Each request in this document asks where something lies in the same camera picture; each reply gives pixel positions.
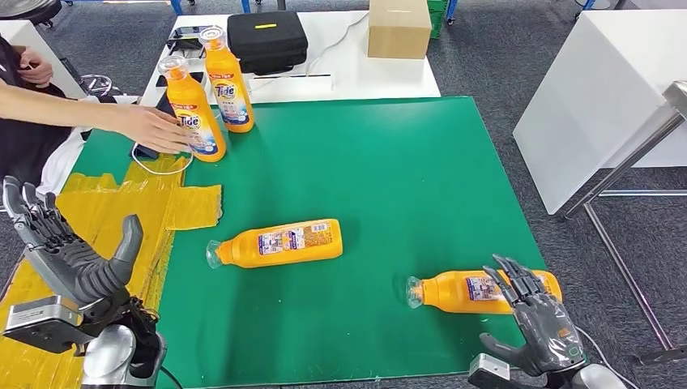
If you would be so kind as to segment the person's left hand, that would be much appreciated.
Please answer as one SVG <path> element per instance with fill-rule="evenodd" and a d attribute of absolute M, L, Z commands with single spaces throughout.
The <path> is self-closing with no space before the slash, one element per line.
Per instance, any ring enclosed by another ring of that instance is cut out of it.
<path fill-rule="evenodd" d="M 38 52 L 25 49 L 20 54 L 19 74 L 23 80 L 38 88 L 47 88 L 53 77 L 53 68 Z"/>

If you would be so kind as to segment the person's right hand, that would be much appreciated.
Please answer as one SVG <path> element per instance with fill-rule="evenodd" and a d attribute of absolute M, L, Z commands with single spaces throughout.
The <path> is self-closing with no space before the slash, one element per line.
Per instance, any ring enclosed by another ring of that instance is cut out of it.
<path fill-rule="evenodd" d="M 157 152 L 191 152 L 189 132 L 176 118 L 150 107 L 127 105 L 117 108 L 122 115 L 116 118 L 112 131 Z"/>

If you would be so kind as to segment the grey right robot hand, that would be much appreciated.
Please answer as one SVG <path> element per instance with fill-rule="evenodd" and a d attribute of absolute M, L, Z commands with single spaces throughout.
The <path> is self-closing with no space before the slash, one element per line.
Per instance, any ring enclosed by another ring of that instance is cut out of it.
<path fill-rule="evenodd" d="M 483 270 L 501 290 L 525 344 L 514 347 L 483 332 L 482 345 L 532 377 L 585 365 L 582 341 L 563 303 L 529 268 L 499 254 L 494 254 L 493 259 L 504 272 L 488 266 Z"/>

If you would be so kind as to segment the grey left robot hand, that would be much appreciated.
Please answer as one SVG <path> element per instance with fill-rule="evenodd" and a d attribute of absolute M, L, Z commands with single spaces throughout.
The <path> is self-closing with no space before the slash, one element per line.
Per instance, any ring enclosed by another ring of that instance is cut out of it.
<path fill-rule="evenodd" d="M 122 240 L 105 259 L 71 228 L 53 192 L 40 197 L 32 183 L 6 175 L 2 204 L 25 244 L 25 257 L 57 295 L 86 306 L 126 288 L 143 242 L 137 215 L 123 219 Z"/>

